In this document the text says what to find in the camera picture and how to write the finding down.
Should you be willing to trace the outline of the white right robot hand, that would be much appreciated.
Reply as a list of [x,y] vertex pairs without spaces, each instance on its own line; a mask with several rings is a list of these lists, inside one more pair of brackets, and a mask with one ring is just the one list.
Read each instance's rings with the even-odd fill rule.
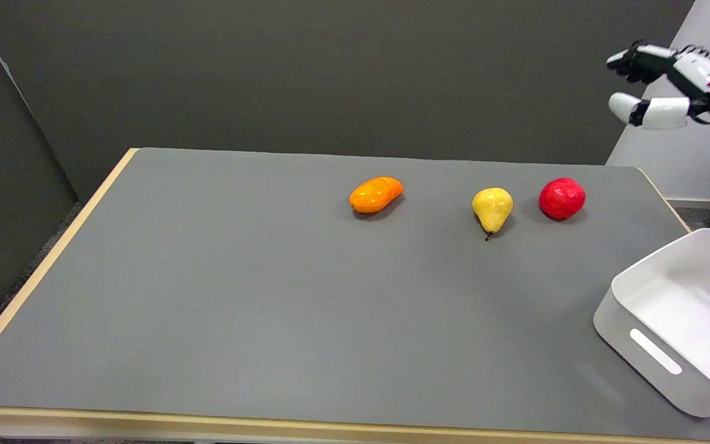
[[681,97],[641,99],[617,92],[608,99],[608,108],[623,123],[646,130],[673,130],[688,121],[710,125],[710,51],[699,45],[681,50],[658,47],[637,40],[606,61],[628,83],[651,84],[665,78]]

